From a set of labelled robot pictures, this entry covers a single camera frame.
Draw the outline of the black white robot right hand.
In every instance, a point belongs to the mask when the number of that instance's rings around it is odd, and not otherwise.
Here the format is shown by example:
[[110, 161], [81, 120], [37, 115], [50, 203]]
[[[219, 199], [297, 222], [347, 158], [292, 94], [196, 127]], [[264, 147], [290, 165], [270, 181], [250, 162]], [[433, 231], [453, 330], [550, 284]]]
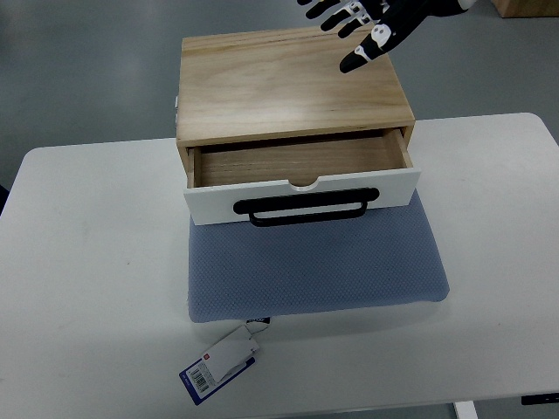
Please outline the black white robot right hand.
[[427, 17], [450, 17], [468, 11], [473, 1], [465, 0], [396, 0], [396, 1], [307, 1], [306, 18], [315, 19], [329, 13], [321, 24], [330, 31], [338, 24], [339, 38], [347, 38], [357, 29], [370, 25], [370, 33], [340, 63], [340, 71], [349, 73], [381, 57], [401, 44]]

